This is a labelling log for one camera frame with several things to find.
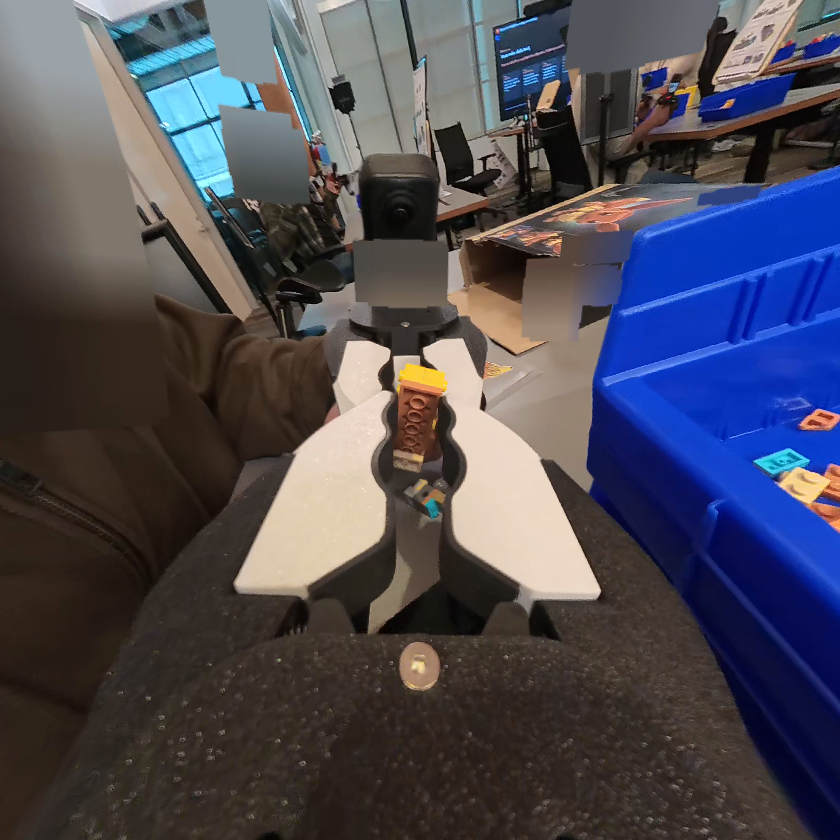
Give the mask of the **pile of loose toy bricks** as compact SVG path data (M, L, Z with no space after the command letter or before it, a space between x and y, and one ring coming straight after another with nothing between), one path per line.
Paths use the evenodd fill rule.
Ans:
M790 417L756 431L749 461L792 499L839 530L837 407L803 403Z

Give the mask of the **orange yellow brick train model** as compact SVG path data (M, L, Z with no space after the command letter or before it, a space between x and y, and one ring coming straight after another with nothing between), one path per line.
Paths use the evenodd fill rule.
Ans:
M448 389L445 373L407 363L398 375L397 424L393 464L401 471L419 474L437 449L440 401Z

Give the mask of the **long wooden desk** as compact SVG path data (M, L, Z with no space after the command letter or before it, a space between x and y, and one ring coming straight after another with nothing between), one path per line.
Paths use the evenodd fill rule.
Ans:
M486 196L459 190L447 185L438 191L437 201L437 228L443 231L446 236L448 250L455 249L452 222L457 218L470 214L479 214L489 208L489 199Z

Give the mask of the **white instruction sheet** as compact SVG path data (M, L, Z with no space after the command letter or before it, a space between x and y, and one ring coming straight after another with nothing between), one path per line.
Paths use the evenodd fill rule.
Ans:
M416 152L433 159L427 115L427 57L423 56L413 70L413 131Z
M803 1L762 1L738 32L712 84L731 86L755 81L768 68L795 23Z

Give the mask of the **person's left forearm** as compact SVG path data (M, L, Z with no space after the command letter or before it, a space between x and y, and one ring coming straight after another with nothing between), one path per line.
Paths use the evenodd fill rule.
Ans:
M323 338L266 339L235 315L155 294L164 360L240 461L292 452L334 405Z

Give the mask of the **small grey brick model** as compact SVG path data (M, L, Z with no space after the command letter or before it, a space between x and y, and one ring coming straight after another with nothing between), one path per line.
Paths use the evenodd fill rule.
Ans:
M432 483L419 479L404 489L403 498L410 507L435 520L445 509L447 494L448 484L444 479L438 478Z

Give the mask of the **grey top office desk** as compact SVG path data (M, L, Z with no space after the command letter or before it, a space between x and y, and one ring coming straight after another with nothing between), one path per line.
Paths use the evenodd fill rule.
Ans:
M781 104L737 119L703 123L697 112L669 120L654 129L647 141L651 144L690 143L715 140L730 134L754 135L756 140L748 158L742 181L762 183L770 163L776 130L790 129L815 118L819 109L839 99L839 85L809 87L788 92Z

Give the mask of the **flattened cardboard box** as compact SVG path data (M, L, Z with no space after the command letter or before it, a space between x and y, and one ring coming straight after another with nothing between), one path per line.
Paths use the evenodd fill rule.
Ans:
M458 312L514 355L545 343L578 340L584 310L610 308L622 287L617 250L596 255L593 245L574 245L567 256L540 254L490 238L472 238L458 258L464 281L449 299Z

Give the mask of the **blue plastic bin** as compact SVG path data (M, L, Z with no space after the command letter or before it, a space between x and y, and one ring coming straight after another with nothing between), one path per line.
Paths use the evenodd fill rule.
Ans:
M839 838L838 698L713 563L691 554L680 591L801 821Z
M592 387L587 467L684 591L705 554L820 570L838 536L757 464L838 465L838 168L639 232Z
M698 115L703 123L739 119L780 105L791 89L795 74L765 77L746 85L704 97Z

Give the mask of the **dark computer monitor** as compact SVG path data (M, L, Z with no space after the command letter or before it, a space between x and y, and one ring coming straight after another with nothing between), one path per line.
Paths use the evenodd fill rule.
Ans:
M562 105L571 101L566 41L571 5L531 14L493 28L500 121L536 109L543 88L560 83Z

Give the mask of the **printed instruction booklet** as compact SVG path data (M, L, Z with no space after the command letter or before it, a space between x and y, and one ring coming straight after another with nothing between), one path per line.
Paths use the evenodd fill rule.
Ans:
M490 410L513 393L540 377L542 371L516 359L489 360L485 364L483 396L485 409Z

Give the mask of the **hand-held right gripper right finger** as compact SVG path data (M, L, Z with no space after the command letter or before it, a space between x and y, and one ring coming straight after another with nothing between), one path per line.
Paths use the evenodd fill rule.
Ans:
M551 481L557 465L468 400L445 398L441 425L447 593L457 601L596 601L601 586Z

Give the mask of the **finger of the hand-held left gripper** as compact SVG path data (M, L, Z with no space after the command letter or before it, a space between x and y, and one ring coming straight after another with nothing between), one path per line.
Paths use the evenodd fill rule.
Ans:
M447 382L444 397L452 409L481 410L484 362L476 368L463 340L431 343L424 349L423 358L444 373Z
M384 345L367 340L347 342L333 382L338 411L348 412L387 391L382 371L391 360L392 354Z

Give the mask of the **black speaker on stand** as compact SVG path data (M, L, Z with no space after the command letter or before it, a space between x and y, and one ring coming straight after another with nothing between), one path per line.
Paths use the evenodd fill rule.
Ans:
M364 156L362 154L358 133L356 131L355 123L353 120L353 112L355 110L355 97L350 80L347 79L345 75L333 77L332 85L329 88L329 94L332 100L333 108L337 112L344 115L350 122L355 148L358 152L358 157L360 161L362 161Z

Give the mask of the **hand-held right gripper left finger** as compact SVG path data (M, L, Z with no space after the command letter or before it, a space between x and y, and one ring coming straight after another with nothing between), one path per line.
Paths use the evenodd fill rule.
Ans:
M396 566L395 500L380 392L321 427L290 457L236 578L242 595L375 599Z

